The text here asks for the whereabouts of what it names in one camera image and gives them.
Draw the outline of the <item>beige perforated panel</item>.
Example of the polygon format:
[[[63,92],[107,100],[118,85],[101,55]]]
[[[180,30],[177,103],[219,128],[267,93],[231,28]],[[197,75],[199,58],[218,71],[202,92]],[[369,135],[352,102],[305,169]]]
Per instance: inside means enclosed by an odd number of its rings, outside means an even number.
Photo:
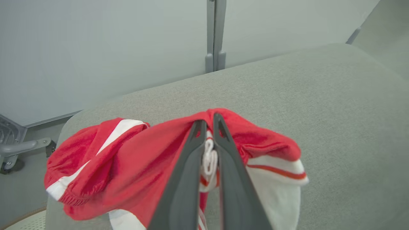
[[[45,230],[46,211],[40,211],[6,227],[4,230]]]

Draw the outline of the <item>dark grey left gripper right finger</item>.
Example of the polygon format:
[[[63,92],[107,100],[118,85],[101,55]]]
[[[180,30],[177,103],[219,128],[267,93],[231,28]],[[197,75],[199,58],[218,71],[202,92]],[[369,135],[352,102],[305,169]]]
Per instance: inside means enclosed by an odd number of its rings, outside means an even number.
[[[219,155],[221,230],[273,230],[223,116],[213,117]]]

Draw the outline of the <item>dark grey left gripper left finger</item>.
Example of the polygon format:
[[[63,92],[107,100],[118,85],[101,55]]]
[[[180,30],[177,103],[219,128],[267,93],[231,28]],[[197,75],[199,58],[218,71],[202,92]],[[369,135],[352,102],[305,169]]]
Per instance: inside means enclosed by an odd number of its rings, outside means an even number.
[[[148,230],[198,230],[200,168],[207,124],[193,123]]]

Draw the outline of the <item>grey wheeled metal frame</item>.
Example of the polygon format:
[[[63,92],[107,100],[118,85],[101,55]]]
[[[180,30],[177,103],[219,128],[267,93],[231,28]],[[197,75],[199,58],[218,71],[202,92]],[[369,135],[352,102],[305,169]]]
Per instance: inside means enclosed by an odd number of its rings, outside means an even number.
[[[56,143],[49,137],[24,141],[27,129],[0,114],[0,174],[7,175],[21,170],[25,163],[19,159],[22,153],[45,149],[50,157],[56,149]]]

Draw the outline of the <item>grey metal partition post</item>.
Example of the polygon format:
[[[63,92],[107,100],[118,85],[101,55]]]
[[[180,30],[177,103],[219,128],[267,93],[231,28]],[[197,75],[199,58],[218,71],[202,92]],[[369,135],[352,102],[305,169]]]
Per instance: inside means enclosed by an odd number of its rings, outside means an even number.
[[[226,51],[222,49],[227,0],[206,0],[205,72],[225,69]]]

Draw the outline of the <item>red white Bulls jersey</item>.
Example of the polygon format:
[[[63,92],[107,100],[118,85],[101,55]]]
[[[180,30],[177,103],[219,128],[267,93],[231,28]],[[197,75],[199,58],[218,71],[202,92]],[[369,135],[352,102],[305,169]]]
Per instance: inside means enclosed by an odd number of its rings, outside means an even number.
[[[219,155],[213,138],[213,117],[220,113],[233,137],[267,217],[276,230],[295,230],[300,212],[300,188],[308,182],[301,151],[292,139],[259,127],[227,109],[209,109],[154,126],[125,144],[135,154],[141,173],[131,212],[148,227],[193,123],[206,121],[206,140],[200,168],[198,230],[207,230],[204,218],[208,193],[220,186]]]

